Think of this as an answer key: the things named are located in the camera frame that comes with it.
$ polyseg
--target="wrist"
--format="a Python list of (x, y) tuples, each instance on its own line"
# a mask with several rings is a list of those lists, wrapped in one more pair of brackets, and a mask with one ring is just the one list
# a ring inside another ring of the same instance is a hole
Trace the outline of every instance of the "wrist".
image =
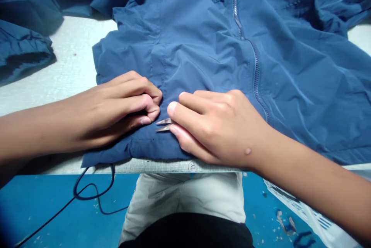
[(283, 164), (291, 164), (292, 153), (297, 153), (301, 147), (299, 142), (269, 127), (258, 146), (253, 149), (249, 165), (253, 166), (255, 173), (269, 177), (271, 173), (279, 171)]

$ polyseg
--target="blue nylon fabric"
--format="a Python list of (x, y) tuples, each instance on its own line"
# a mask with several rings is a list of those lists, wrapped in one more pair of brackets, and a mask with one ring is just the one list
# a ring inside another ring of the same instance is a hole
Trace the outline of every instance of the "blue nylon fabric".
[(0, 20), (0, 85), (14, 82), (54, 61), (48, 37)]
[(47, 37), (62, 24), (62, 15), (112, 17), (112, 8), (128, 0), (0, 0), (0, 28), (9, 41), (1, 42), (0, 85), (14, 82), (55, 61)]
[[(163, 92), (159, 119), (182, 91), (240, 89), (283, 134), (339, 164), (371, 162), (371, 57), (346, 31), (370, 0), (130, 0), (118, 30), (93, 47), (97, 83), (135, 70)], [(82, 167), (189, 159), (171, 133), (142, 127), (88, 152)]]

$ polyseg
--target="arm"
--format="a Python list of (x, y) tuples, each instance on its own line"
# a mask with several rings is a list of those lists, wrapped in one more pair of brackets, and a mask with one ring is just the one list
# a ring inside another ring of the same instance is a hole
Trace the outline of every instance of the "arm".
[(371, 183), (274, 130), (242, 92), (182, 93), (168, 115), (183, 150), (249, 168), (371, 243)]
[[(106, 145), (160, 113), (161, 91), (134, 71), (65, 100), (0, 118), (0, 165)], [(147, 115), (130, 115), (146, 110)]]

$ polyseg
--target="small scissors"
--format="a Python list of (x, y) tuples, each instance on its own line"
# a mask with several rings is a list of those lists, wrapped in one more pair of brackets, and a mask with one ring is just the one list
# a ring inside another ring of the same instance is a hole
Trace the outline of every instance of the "small scissors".
[(174, 124), (174, 122), (171, 120), (171, 118), (166, 118), (164, 120), (161, 120), (159, 122), (156, 122), (157, 125), (160, 124), (167, 124), (164, 127), (161, 127), (160, 129), (157, 129), (156, 132), (163, 132), (163, 131), (168, 131), (170, 129), (170, 126)]

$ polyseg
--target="black cable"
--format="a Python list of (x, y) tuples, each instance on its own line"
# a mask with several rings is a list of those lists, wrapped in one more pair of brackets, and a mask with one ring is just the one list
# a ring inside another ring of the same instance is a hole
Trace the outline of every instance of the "black cable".
[(82, 177), (84, 176), (84, 174), (86, 173), (86, 171), (89, 169), (86, 168), (83, 173), (78, 177), (74, 187), (73, 187), (73, 196), (78, 199), (78, 200), (92, 200), (92, 199), (95, 199), (95, 198), (99, 198), (100, 196), (106, 194), (112, 187), (113, 185), (113, 182), (115, 180), (115, 166), (113, 164), (110, 164), (110, 167), (111, 167), (111, 183), (110, 185), (108, 186), (108, 188), (103, 191), (102, 193), (98, 193), (98, 190), (97, 190), (97, 194), (95, 196), (91, 196), (91, 197), (81, 197), (79, 196), (79, 194), (81, 193), (81, 191), (79, 193), (77, 193), (77, 187), (78, 187), (78, 184), (80, 183), (80, 180), (82, 179)]
[[(38, 228), (36, 231), (34, 231), (30, 236), (28, 236), (27, 238), (25, 238), (21, 243), (19, 243), (17, 246), (15, 246), (15, 248), (19, 248), (21, 247), (23, 244), (25, 244), (27, 241), (29, 241), (34, 235), (36, 235), (40, 230), (42, 230), (46, 225), (48, 225), (55, 217), (57, 217), (74, 199), (78, 199), (78, 200), (93, 200), (95, 198), (98, 198), (98, 205), (99, 205), (99, 210), (100, 212), (103, 214), (103, 215), (111, 215), (111, 214), (114, 214), (114, 213), (117, 213), (117, 212), (120, 212), (122, 210), (125, 210), (127, 209), (129, 206), (126, 206), (126, 207), (123, 207), (119, 210), (116, 210), (116, 211), (113, 211), (113, 212), (104, 212), (103, 209), (102, 209), (102, 205), (100, 204), (100, 196), (104, 195), (105, 193), (108, 192), (109, 189), (111, 189), (112, 185), (113, 185), (113, 182), (115, 180), (115, 167), (113, 164), (111, 164), (111, 183), (110, 185), (108, 186), (108, 188), (103, 191), (102, 193), (99, 194), (98, 192), (98, 187), (94, 184), (94, 183), (89, 183), (88, 185), (86, 185), (84, 188), (82, 188), (78, 193), (77, 193), (77, 186), (81, 180), (81, 178), (84, 176), (84, 174), (86, 173), (86, 171), (88, 170), (89, 168), (86, 168), (84, 170), (84, 172), (79, 176), (79, 178), (77, 179), (76, 183), (75, 183), (75, 186), (73, 187), (73, 198), (68, 202), (66, 203), (66, 205), (64, 207), (62, 207), (61, 210), (59, 210), (52, 218), (50, 218), (48, 221), (45, 222), (44, 225), (42, 225), (40, 228)], [(86, 188), (88, 188), (89, 186), (94, 186), (95, 188), (95, 191), (97, 192), (97, 194), (95, 196), (91, 196), (91, 197), (81, 197), (79, 196), (79, 194), (81, 192), (83, 192)]]

